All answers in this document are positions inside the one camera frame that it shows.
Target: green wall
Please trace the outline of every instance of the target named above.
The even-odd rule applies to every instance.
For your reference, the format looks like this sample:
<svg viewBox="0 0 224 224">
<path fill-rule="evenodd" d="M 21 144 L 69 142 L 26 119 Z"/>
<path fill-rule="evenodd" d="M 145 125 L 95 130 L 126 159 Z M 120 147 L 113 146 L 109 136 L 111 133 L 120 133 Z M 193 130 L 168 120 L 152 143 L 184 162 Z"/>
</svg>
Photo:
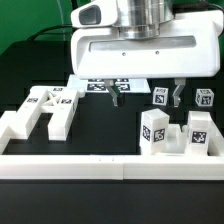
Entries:
<svg viewBox="0 0 224 224">
<path fill-rule="evenodd" d="M 61 2 L 64 23 L 71 23 L 71 0 L 0 0 L 0 54 L 13 42 L 26 40 L 46 27 L 61 25 L 58 1 Z M 81 6 L 88 1 L 90 0 L 77 0 L 77 3 Z M 175 0 L 175 2 L 196 2 L 196 0 Z M 210 0 L 210 2 L 224 7 L 223 0 Z M 44 35 L 38 39 L 63 40 L 63 36 Z M 224 58 L 224 37 L 219 39 L 221 58 Z"/>
</svg>

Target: white plastic part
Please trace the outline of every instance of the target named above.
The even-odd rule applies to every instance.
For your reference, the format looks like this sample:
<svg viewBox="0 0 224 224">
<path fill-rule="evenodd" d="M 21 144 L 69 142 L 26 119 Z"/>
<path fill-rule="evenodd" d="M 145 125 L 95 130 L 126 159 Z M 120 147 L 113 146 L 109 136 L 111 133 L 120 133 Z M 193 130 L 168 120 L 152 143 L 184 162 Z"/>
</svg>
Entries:
<svg viewBox="0 0 224 224">
<path fill-rule="evenodd" d="M 1 130 L 13 116 L 15 112 L 6 112 L 1 117 Z M 1 136 L 0 145 L 8 136 Z M 215 123 L 211 122 L 210 156 L 184 154 L 186 137 L 179 125 L 170 124 L 166 151 L 148 156 L 2 155 L 0 179 L 224 180 L 224 139 Z"/>
<path fill-rule="evenodd" d="M 10 123 L 15 115 L 15 111 L 5 111 L 0 119 L 0 154 L 4 152 L 9 140 L 13 138 Z"/>
<path fill-rule="evenodd" d="M 212 119 L 208 112 L 190 111 L 185 153 L 207 155 Z"/>
<path fill-rule="evenodd" d="M 116 84 L 121 87 L 120 92 L 127 93 L 150 93 L 147 79 L 117 80 Z M 102 79 L 81 80 L 76 75 L 70 75 L 67 83 L 68 88 L 82 90 L 87 93 L 109 93 Z"/>
<path fill-rule="evenodd" d="M 10 127 L 15 139 L 28 139 L 41 115 L 41 106 L 47 100 L 46 90 L 32 91 L 17 111 Z"/>
<path fill-rule="evenodd" d="M 164 152 L 166 148 L 169 115 L 159 109 L 142 112 L 140 147 L 141 155 Z"/>
<path fill-rule="evenodd" d="M 79 13 L 82 10 L 85 10 L 91 6 L 98 6 L 101 11 L 101 22 L 96 25 L 82 25 L 79 20 Z M 117 1 L 116 0 L 95 0 L 89 4 L 86 4 L 76 10 L 71 14 L 72 26 L 76 28 L 82 27 L 104 27 L 113 25 L 118 19 L 117 11 Z"/>
<path fill-rule="evenodd" d="M 213 76 L 220 69 L 218 34 L 222 23 L 220 11 L 178 15 L 160 25 L 159 38 L 193 37 L 196 45 L 148 50 L 120 47 L 113 51 L 92 51 L 94 43 L 121 40 L 118 29 L 79 29 L 71 41 L 73 70 L 80 79 Z"/>
<path fill-rule="evenodd" d="M 0 153 L 10 139 L 28 139 L 41 113 L 53 113 L 49 140 L 65 141 L 78 99 L 85 92 L 60 86 L 34 86 L 19 110 L 6 111 L 0 119 Z"/>
</svg>

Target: small cube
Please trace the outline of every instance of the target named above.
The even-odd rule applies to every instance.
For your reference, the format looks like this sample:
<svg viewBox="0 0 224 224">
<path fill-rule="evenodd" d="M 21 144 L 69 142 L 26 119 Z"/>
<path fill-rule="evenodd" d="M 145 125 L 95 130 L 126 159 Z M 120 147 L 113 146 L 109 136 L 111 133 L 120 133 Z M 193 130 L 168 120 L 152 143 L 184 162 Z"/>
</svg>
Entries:
<svg viewBox="0 0 224 224">
<path fill-rule="evenodd" d="M 200 107 L 211 107 L 213 105 L 214 93 L 211 89 L 197 89 L 195 102 Z"/>
<path fill-rule="evenodd" d="M 168 99 L 168 88 L 155 87 L 153 92 L 153 104 L 166 105 Z"/>
</svg>

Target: white letter block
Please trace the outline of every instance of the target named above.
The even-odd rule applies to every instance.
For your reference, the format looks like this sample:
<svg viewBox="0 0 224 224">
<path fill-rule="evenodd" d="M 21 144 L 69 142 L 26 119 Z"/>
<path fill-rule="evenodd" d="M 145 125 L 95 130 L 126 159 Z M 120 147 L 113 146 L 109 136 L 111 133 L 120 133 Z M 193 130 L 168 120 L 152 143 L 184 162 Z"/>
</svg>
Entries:
<svg viewBox="0 0 224 224">
<path fill-rule="evenodd" d="M 47 96 L 46 90 L 36 90 L 29 94 L 11 120 L 13 138 L 28 139 L 41 115 L 41 105 L 47 100 Z"/>
<path fill-rule="evenodd" d="M 211 107 L 213 105 L 214 93 L 211 89 L 197 89 L 195 102 L 200 107 Z"/>
<path fill-rule="evenodd" d="M 65 89 L 48 124 L 49 140 L 66 141 L 78 105 L 79 92 Z"/>
<path fill-rule="evenodd" d="M 141 155 L 165 151 L 169 115 L 159 109 L 142 112 L 140 147 Z"/>
<path fill-rule="evenodd" d="M 0 154 L 4 152 L 5 147 L 12 138 L 12 131 L 9 124 L 15 116 L 16 111 L 5 111 L 0 118 Z"/>
<path fill-rule="evenodd" d="M 189 112 L 186 154 L 207 155 L 211 125 L 209 112 Z"/>
<path fill-rule="evenodd" d="M 168 99 L 168 88 L 155 87 L 153 91 L 153 104 L 166 105 Z"/>
</svg>

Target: white rectangular block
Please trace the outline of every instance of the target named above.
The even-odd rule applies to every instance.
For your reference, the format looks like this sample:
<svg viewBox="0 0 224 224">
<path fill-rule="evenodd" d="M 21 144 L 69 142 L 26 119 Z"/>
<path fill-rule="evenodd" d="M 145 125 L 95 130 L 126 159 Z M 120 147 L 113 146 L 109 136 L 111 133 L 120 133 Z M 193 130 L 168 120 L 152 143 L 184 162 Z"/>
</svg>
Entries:
<svg viewBox="0 0 224 224">
<path fill-rule="evenodd" d="M 168 124 L 169 116 L 159 109 L 142 112 L 140 132 L 142 155 L 165 150 Z"/>
<path fill-rule="evenodd" d="M 33 91 L 17 111 L 10 127 L 16 139 L 27 139 L 41 114 L 41 105 L 47 100 L 47 91 Z"/>
<path fill-rule="evenodd" d="M 166 153 L 183 154 L 186 144 L 186 133 L 182 132 L 179 124 L 168 125 L 168 135 L 166 144 Z"/>
<path fill-rule="evenodd" d="M 120 92 L 128 93 L 150 93 L 147 79 L 117 79 L 116 85 Z M 77 91 L 89 93 L 108 93 L 103 79 L 81 80 L 76 75 L 70 75 L 67 87 Z"/>
<path fill-rule="evenodd" d="M 16 115 L 16 111 L 5 111 L 0 119 L 0 154 L 2 154 L 12 138 L 12 131 L 9 127 L 10 121 Z"/>
<path fill-rule="evenodd" d="M 212 119 L 208 112 L 190 111 L 186 154 L 207 155 Z"/>
</svg>

